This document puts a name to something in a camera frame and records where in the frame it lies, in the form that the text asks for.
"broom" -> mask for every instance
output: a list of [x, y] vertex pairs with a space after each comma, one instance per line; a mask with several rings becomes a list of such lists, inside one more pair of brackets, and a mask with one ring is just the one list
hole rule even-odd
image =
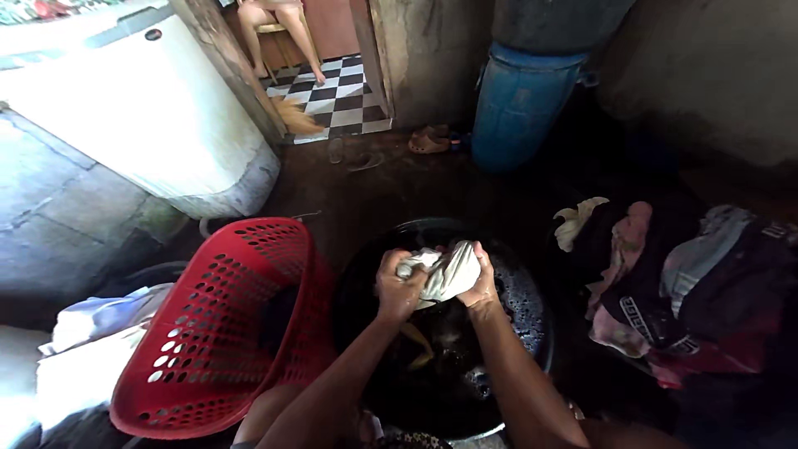
[[311, 116], [299, 110], [296, 99], [286, 100], [284, 97], [273, 97], [271, 100], [290, 133], [316, 134], [324, 130], [324, 126], [319, 125]]

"bare foot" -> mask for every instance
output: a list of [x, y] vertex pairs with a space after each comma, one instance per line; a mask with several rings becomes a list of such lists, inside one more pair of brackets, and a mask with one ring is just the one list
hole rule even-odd
[[255, 76], [258, 78], [269, 77], [269, 72], [266, 71], [265, 67], [255, 67], [252, 71], [255, 72]]
[[319, 85], [324, 85], [324, 81], [327, 81], [327, 78], [324, 76], [324, 74], [321, 71], [318, 72], [314, 71], [313, 74], [316, 75], [316, 82]]

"white cloth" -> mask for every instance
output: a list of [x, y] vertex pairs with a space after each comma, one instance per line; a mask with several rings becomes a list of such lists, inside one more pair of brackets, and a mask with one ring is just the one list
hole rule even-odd
[[109, 336], [152, 317], [173, 283], [142, 287], [124, 298], [95, 298], [72, 304], [58, 313], [53, 341], [39, 351], [45, 356]]
[[111, 403], [113, 389], [147, 325], [138, 324], [39, 360], [35, 414], [44, 432], [76, 411]]
[[412, 256], [399, 262], [397, 276], [408, 279], [418, 265], [426, 268], [429, 278], [421, 290], [421, 301], [416, 310], [431, 307], [468, 291], [480, 277], [482, 269], [474, 254], [473, 242], [467, 240], [457, 242], [450, 254], [441, 254], [430, 248], [414, 251]]
[[587, 223], [587, 219], [593, 214], [593, 209], [598, 205], [608, 203], [604, 197], [592, 197], [590, 200], [582, 201], [576, 205], [578, 210], [562, 209], [553, 218], [563, 217], [565, 223], [562, 223], [555, 231], [554, 236], [557, 237], [557, 246], [564, 252], [571, 252], [574, 249], [574, 240], [579, 235], [579, 231]]
[[53, 341], [39, 347], [45, 358], [36, 370], [35, 411], [43, 431], [76, 411], [111, 402], [122, 370], [173, 285], [143, 287], [124, 298], [88, 298], [58, 313]]

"wooden chair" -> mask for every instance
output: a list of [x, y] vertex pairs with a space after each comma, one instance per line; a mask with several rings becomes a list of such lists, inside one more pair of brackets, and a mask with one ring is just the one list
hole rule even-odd
[[[316, 44], [313, 42], [313, 36], [310, 35], [310, 28], [307, 26], [307, 20], [305, 19], [305, 9], [299, 8], [299, 20], [302, 21], [302, 24], [305, 26], [305, 31], [307, 32], [307, 37], [310, 39], [310, 46], [313, 48], [313, 55], [318, 61], [318, 64], [322, 64], [322, 60], [318, 58], [318, 51], [316, 51]], [[260, 34], [271, 34], [277, 33], [278, 31], [286, 31], [286, 27], [280, 25], [279, 23], [272, 23], [270, 25], [261, 25], [255, 28], [255, 31]], [[288, 62], [288, 55], [286, 54], [286, 49], [283, 47], [282, 43], [276, 36], [272, 35], [272, 38], [275, 40], [277, 44], [277, 48], [280, 50], [280, 54], [282, 55], [282, 59], [285, 62], [285, 67], [289, 67], [290, 63]], [[271, 67], [269, 67], [269, 62], [264, 58], [263, 64], [266, 66], [267, 72], [269, 72], [269, 76], [271, 80], [277, 84], [277, 78], [275, 77], [274, 71], [272, 71]]]

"yellow cloth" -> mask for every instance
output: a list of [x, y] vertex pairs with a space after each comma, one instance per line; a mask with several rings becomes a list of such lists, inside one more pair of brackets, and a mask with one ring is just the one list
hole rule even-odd
[[591, 217], [593, 209], [608, 202], [610, 200], [604, 197], [592, 197], [590, 200], [582, 201], [576, 205], [578, 210], [563, 209], [554, 214], [554, 218], [565, 218], [565, 223], [562, 223], [554, 231], [554, 236], [557, 237], [557, 246], [564, 252], [571, 252], [574, 249], [576, 236], [579, 235], [579, 231], [587, 223], [587, 219]]

